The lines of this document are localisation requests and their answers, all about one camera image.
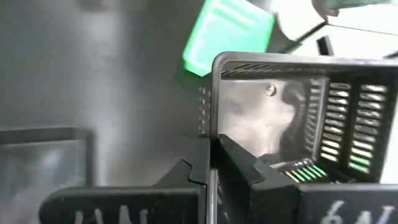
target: metal basket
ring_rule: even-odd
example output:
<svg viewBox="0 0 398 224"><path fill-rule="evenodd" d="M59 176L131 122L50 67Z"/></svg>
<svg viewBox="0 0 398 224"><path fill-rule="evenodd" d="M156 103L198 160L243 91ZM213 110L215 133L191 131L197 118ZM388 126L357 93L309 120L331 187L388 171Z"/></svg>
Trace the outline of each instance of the metal basket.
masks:
<svg viewBox="0 0 398 224"><path fill-rule="evenodd" d="M398 138L397 76L393 60L224 52L200 88L200 131L297 182L379 182Z"/></svg>

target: green light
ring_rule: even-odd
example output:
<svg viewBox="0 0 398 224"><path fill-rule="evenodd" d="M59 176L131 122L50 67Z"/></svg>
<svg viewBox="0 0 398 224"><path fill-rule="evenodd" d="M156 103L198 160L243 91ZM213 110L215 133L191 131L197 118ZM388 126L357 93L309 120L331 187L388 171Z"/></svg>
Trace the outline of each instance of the green light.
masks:
<svg viewBox="0 0 398 224"><path fill-rule="evenodd" d="M311 177L309 177L306 173L304 173L300 169L297 169L297 172L299 172L301 175L303 175L307 180L311 180Z"/></svg>
<svg viewBox="0 0 398 224"><path fill-rule="evenodd" d="M354 168L354 169L356 169L358 171L361 171L361 172L364 172L364 173L367 173L367 174L369 173L369 169L368 168L360 166L360 165L357 165L357 164L354 164L352 162L348 163L348 166L351 167L351 168Z"/></svg>
<svg viewBox="0 0 398 224"><path fill-rule="evenodd" d="M302 168L308 175L310 175L312 178L316 179L315 175L313 175L310 171L308 171L305 167Z"/></svg>
<svg viewBox="0 0 398 224"><path fill-rule="evenodd" d="M318 168L317 166L314 165L314 168L316 168L317 171L319 171L321 174L327 176L328 174L326 174L323 170L321 170L320 168Z"/></svg>
<svg viewBox="0 0 398 224"><path fill-rule="evenodd" d="M319 177L322 177L322 175L320 173L318 173L314 168L312 167L307 167L310 171L312 171L314 174L316 174Z"/></svg>
<svg viewBox="0 0 398 224"><path fill-rule="evenodd" d="M292 173L293 173L296 177L298 177L302 182L305 182L305 179L304 179L302 176L300 176L298 173L296 173L296 171L292 170Z"/></svg>
<svg viewBox="0 0 398 224"><path fill-rule="evenodd" d="M362 159L356 156L350 156L349 157L351 160L358 162L360 164L366 165L366 166L370 166L371 165L371 161L367 160L367 159Z"/></svg>
<svg viewBox="0 0 398 224"><path fill-rule="evenodd" d="M288 171L285 172L286 175L288 175L291 179L293 179L294 181L296 181L297 183L300 183L299 180L297 180L292 174L290 174Z"/></svg>

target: green object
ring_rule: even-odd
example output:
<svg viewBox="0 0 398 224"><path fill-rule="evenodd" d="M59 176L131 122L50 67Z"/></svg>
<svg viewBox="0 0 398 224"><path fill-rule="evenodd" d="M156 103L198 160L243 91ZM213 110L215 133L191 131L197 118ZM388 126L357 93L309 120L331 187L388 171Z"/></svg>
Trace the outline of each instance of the green object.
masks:
<svg viewBox="0 0 398 224"><path fill-rule="evenodd" d="M318 172L320 172L321 174L327 176L327 174L326 174L323 170L321 170L321 168L318 168L317 166L314 166L314 168L315 168Z"/></svg>
<svg viewBox="0 0 398 224"><path fill-rule="evenodd" d="M274 16L246 0L206 0L183 52L185 69L205 76L225 51L265 52Z"/></svg>
<svg viewBox="0 0 398 224"><path fill-rule="evenodd" d="M296 177L298 177L302 182L305 182L305 179L304 179L302 176L300 176L300 174L296 173L296 171L292 170L291 172L292 172Z"/></svg>
<svg viewBox="0 0 398 224"><path fill-rule="evenodd" d="M362 159L356 156L351 155L349 157L352 161L358 162L362 165L366 165L366 166L370 166L371 165L371 161L369 161L369 159Z"/></svg>
<svg viewBox="0 0 398 224"><path fill-rule="evenodd" d="M300 169L297 170L297 172L299 172L301 175L303 175L307 180L311 180L311 177L308 176L306 173L304 173L303 171L301 171Z"/></svg>
<svg viewBox="0 0 398 224"><path fill-rule="evenodd" d="M316 174L319 177L322 177L322 175L320 173L318 173L314 168L312 167L308 167L314 174Z"/></svg>
<svg viewBox="0 0 398 224"><path fill-rule="evenodd" d="M369 173L369 169L368 168L360 166L360 165L357 165L355 163L349 162L348 166L351 167L351 168L354 168L354 169L356 169L358 171L361 171L361 172L364 172L364 173L367 173L367 174Z"/></svg>
<svg viewBox="0 0 398 224"><path fill-rule="evenodd" d="M311 173L310 171L308 171L305 167L302 168L308 175L310 175L312 178L316 179L317 177Z"/></svg>
<svg viewBox="0 0 398 224"><path fill-rule="evenodd" d="M297 180L292 174L290 174L290 172L286 171L285 174L288 175L291 179L293 179L293 180L296 181L297 183L300 183L300 181Z"/></svg>

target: black plastic bracket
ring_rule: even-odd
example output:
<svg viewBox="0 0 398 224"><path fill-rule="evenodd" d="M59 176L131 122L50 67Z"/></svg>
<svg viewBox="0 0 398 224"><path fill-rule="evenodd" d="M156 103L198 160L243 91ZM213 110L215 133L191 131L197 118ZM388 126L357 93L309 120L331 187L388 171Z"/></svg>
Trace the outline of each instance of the black plastic bracket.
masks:
<svg viewBox="0 0 398 224"><path fill-rule="evenodd" d="M398 185L303 184L298 223L398 223Z"/></svg>
<svg viewBox="0 0 398 224"><path fill-rule="evenodd" d="M386 56L384 57L384 59L397 59L397 58L398 58L398 51L393 52L393 53L391 53L391 54L389 54L389 55L386 55Z"/></svg>
<svg viewBox="0 0 398 224"><path fill-rule="evenodd" d="M205 223L210 141L198 139L152 187L71 187L48 196L42 224Z"/></svg>
<svg viewBox="0 0 398 224"><path fill-rule="evenodd" d="M317 40L318 51L320 55L334 56L333 47L331 46L330 37L328 35Z"/></svg>
<svg viewBox="0 0 398 224"><path fill-rule="evenodd" d="M229 222L293 223L300 197L296 183L226 135L219 140L219 194Z"/></svg>

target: ventilation slot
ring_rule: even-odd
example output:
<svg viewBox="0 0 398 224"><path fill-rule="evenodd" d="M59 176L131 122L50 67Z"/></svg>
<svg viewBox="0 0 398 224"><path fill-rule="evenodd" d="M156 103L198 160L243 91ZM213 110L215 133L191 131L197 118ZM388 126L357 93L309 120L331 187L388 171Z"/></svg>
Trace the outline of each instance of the ventilation slot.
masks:
<svg viewBox="0 0 398 224"><path fill-rule="evenodd" d="M297 162L281 173L298 183L333 182L325 171L311 162Z"/></svg>
<svg viewBox="0 0 398 224"><path fill-rule="evenodd" d="M321 101L322 82L320 80L311 80L311 89L309 96L309 107L307 119L304 128L304 148L313 151L315 148L315 133L317 132L319 106Z"/></svg>
<svg viewBox="0 0 398 224"><path fill-rule="evenodd" d="M369 173L387 91L386 86L361 85L348 162L352 169Z"/></svg>
<svg viewBox="0 0 398 224"><path fill-rule="evenodd" d="M320 146L320 157L338 162L346 126L351 85L331 83L326 105L325 124Z"/></svg>

